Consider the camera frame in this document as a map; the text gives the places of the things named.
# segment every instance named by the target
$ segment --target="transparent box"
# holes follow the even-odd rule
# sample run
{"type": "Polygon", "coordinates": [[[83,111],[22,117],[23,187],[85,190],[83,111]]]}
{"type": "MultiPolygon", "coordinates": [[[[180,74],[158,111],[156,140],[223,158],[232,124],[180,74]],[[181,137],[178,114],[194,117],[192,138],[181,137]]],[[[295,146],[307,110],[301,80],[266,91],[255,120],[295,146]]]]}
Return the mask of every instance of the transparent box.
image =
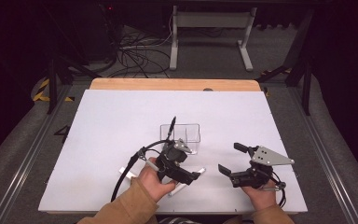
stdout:
{"type": "MultiPolygon", "coordinates": [[[[171,124],[162,124],[159,127],[159,139],[164,140],[168,136],[171,124]]],[[[190,155],[197,154],[200,147],[200,125],[199,124],[175,124],[170,137],[171,140],[182,139],[192,150],[190,155]]]]}

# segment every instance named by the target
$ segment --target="gray carpet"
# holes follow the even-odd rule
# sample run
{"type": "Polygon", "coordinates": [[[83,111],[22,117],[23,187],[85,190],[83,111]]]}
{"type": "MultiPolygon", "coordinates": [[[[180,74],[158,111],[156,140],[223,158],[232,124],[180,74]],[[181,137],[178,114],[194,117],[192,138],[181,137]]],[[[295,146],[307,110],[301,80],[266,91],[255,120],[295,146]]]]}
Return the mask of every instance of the gray carpet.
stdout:
{"type": "MultiPolygon", "coordinates": [[[[178,67],[176,71],[167,71],[168,76],[254,79],[259,77],[260,72],[272,70],[282,64],[284,55],[296,34],[293,28],[265,31],[254,28],[248,43],[248,51],[255,70],[248,73],[244,69],[241,55],[236,47],[236,40],[241,39],[241,32],[241,30],[228,30],[215,38],[197,32],[182,34],[179,40],[178,67]]],[[[170,53],[168,43],[157,49],[170,53]]],[[[161,66],[169,64],[166,57],[156,52],[149,52],[147,56],[161,66]]],[[[99,66],[102,65],[96,63],[91,68],[99,66]]],[[[117,63],[102,75],[107,76],[120,68],[122,66],[117,63]]],[[[164,77],[164,75],[156,74],[152,77],[164,77]]],[[[294,169],[299,174],[298,183],[309,208],[308,213],[294,215],[292,218],[296,223],[347,223],[345,213],[331,187],[331,180],[327,177],[315,152],[316,146],[304,122],[302,111],[298,110],[296,99],[293,98],[292,92],[299,91],[300,87],[295,89],[284,87],[282,84],[284,78],[285,75],[279,75],[263,84],[263,87],[268,87],[268,103],[288,155],[296,160],[294,169]]],[[[67,94],[67,96],[75,96],[75,100],[64,102],[59,108],[32,170],[26,176],[21,191],[7,214],[5,223],[74,223],[87,216],[87,214],[49,215],[38,212],[37,207],[46,187],[45,182],[62,148],[62,136],[54,133],[65,125],[71,125],[81,96],[89,85],[89,78],[76,77],[74,85],[67,94]]],[[[33,146],[34,139],[46,118],[47,110],[48,102],[36,102],[33,109],[0,146],[0,202],[11,179],[21,166],[22,159],[33,146]]],[[[310,113],[310,118],[358,212],[358,164],[329,117],[316,79],[312,80],[310,113]]],[[[213,223],[207,217],[201,218],[205,223],[213,223]]]]}

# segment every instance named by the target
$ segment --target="floor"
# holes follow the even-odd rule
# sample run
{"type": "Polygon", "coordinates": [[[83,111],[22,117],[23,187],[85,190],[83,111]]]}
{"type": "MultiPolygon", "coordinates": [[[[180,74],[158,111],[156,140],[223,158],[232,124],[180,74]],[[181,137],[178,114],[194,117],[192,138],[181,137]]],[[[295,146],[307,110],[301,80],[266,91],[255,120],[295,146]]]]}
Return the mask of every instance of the floor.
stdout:
{"type": "MultiPolygon", "coordinates": [[[[166,74],[159,72],[160,67],[168,66],[169,59],[160,52],[148,51],[146,56],[150,62],[147,71],[157,71],[149,76],[255,79],[262,71],[282,64],[296,35],[293,27],[264,31],[254,28],[247,49],[255,69],[246,72],[236,47],[242,32],[186,30],[179,37],[177,69],[167,70],[166,74]]],[[[170,43],[148,49],[169,54],[170,43]]],[[[94,63],[90,69],[101,66],[103,64],[94,63]]],[[[115,63],[101,76],[144,78],[139,69],[120,71],[123,68],[120,63],[115,63]]],[[[318,80],[314,78],[311,83],[311,116],[308,117],[299,106],[301,85],[287,88],[283,83],[285,77],[285,74],[278,75],[263,83],[262,87],[268,89],[268,104],[287,153],[296,160],[294,169],[309,208],[308,213],[293,215],[292,219],[295,223],[358,223],[358,164],[329,116],[318,80]]],[[[42,81],[35,83],[31,97],[42,81]]],[[[75,223],[84,216],[92,216],[50,215],[37,211],[62,148],[62,136],[55,133],[71,125],[82,94],[90,83],[90,78],[76,76],[72,86],[59,85],[62,101],[57,108],[47,115],[48,102],[35,102],[0,146],[0,223],[75,223]],[[75,97],[75,100],[64,101],[67,96],[75,97]]],[[[217,220],[210,217],[194,219],[211,224],[212,219],[217,220]]]]}

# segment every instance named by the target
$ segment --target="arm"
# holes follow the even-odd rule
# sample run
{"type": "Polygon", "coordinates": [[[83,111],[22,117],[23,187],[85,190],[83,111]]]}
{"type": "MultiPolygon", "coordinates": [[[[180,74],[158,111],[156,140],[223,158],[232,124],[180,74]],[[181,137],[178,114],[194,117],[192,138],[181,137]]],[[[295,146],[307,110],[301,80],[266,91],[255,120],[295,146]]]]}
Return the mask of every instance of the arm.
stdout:
{"type": "MultiPolygon", "coordinates": [[[[274,183],[269,181],[267,188],[273,188],[274,183]]],[[[287,216],[279,205],[276,203],[275,191],[264,191],[260,189],[253,189],[252,187],[241,187],[242,190],[251,199],[252,205],[255,208],[255,213],[252,214],[255,224],[293,224],[293,220],[287,216]]]]}
{"type": "Polygon", "coordinates": [[[106,204],[94,217],[85,217],[79,224],[138,224],[146,223],[158,209],[157,202],[174,190],[175,183],[161,184],[157,172],[146,165],[131,186],[113,202],[106,204]]]}

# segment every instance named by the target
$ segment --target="forearm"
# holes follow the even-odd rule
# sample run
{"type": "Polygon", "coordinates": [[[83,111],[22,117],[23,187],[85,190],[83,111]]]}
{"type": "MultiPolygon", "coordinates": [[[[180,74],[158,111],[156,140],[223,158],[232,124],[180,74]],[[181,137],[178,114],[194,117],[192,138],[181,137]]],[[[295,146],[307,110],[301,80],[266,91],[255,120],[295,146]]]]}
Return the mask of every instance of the forearm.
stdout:
{"type": "Polygon", "coordinates": [[[157,209],[139,179],[133,178],[131,186],[112,203],[106,204],[94,217],[85,217],[78,223],[146,223],[157,209]]]}
{"type": "Polygon", "coordinates": [[[252,217],[255,224],[294,224],[277,204],[255,212],[252,217]]]}

